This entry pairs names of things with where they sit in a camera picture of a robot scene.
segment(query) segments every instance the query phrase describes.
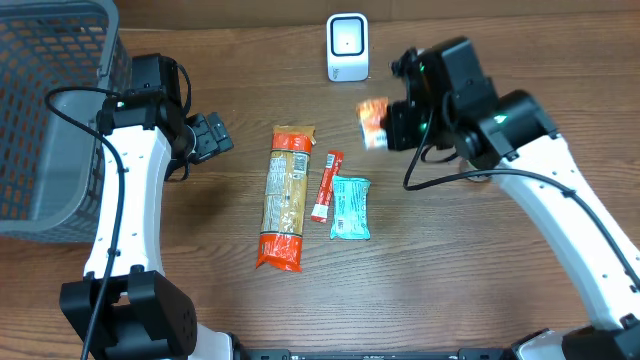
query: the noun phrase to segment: white arm segment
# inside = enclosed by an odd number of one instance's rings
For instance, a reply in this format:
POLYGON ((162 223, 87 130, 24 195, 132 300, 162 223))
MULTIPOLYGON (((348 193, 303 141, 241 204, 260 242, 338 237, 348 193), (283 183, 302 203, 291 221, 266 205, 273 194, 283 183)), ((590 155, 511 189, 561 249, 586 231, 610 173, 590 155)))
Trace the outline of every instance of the white arm segment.
MULTIPOLYGON (((133 265, 164 275, 160 258, 160 203, 164 175, 171 160, 169 142, 158 127, 143 130, 142 126, 115 129, 107 139, 128 169, 124 175, 124 212, 118 240, 120 256, 116 257, 111 276, 127 275, 133 265)), ((105 175, 100 221, 91 256, 84 267, 84 274, 93 271, 96 279, 104 276, 118 202, 116 162, 106 147, 103 150, 105 175)))
MULTIPOLYGON (((497 168, 535 172, 576 190, 640 274, 640 252, 580 174, 562 136, 537 139, 519 148, 518 155, 514 161, 503 159, 497 168)), ((496 175, 493 181, 524 209, 547 239, 578 289, 596 329, 622 329, 620 319, 628 314, 640 319, 640 293, 632 291, 633 283, 620 261, 575 201, 551 185, 523 176, 496 175)))

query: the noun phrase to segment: orange and clear food package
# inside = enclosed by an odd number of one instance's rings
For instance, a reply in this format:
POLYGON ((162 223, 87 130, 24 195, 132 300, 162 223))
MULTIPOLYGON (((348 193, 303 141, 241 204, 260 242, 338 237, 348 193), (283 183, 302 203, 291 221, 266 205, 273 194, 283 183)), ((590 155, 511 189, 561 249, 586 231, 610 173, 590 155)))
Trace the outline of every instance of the orange and clear food package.
POLYGON ((389 98, 369 99, 359 103, 356 114, 366 150, 387 148, 387 131, 382 120, 387 116, 389 98))
POLYGON ((264 197, 256 267, 300 272, 302 224, 313 126, 276 126, 264 197))

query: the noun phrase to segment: plastic crate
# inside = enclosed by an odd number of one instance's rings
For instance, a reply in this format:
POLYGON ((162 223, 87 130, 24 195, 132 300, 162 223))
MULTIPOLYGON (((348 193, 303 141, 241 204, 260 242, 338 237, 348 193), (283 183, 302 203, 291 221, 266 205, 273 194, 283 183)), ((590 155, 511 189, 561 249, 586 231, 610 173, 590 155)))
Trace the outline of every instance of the plastic crate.
MULTIPOLYGON (((131 59, 110 0, 0 4, 0 233, 93 242, 104 179, 101 143, 47 111, 60 86, 123 91, 131 59)), ((53 105, 95 128, 105 95, 59 94, 53 105)))

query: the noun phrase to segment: barcode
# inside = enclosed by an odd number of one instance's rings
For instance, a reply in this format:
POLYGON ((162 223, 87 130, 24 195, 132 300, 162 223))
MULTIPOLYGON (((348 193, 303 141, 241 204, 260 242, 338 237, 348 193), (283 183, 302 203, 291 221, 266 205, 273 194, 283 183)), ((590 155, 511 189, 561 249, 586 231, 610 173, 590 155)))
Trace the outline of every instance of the barcode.
POLYGON ((333 154, 327 155, 327 169, 331 169, 333 167, 333 161, 336 159, 336 156, 333 154))
POLYGON ((306 154, 293 155, 293 171, 301 174, 307 173, 307 155, 306 154))

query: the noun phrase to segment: teal packet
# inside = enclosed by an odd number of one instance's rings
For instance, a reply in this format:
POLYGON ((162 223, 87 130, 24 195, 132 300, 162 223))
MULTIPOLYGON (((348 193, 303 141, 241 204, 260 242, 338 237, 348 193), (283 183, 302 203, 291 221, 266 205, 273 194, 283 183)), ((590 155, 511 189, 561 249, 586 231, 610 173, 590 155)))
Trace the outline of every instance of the teal packet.
POLYGON ((362 178, 333 177, 333 224, 330 238, 369 240, 367 194, 371 181, 362 178))

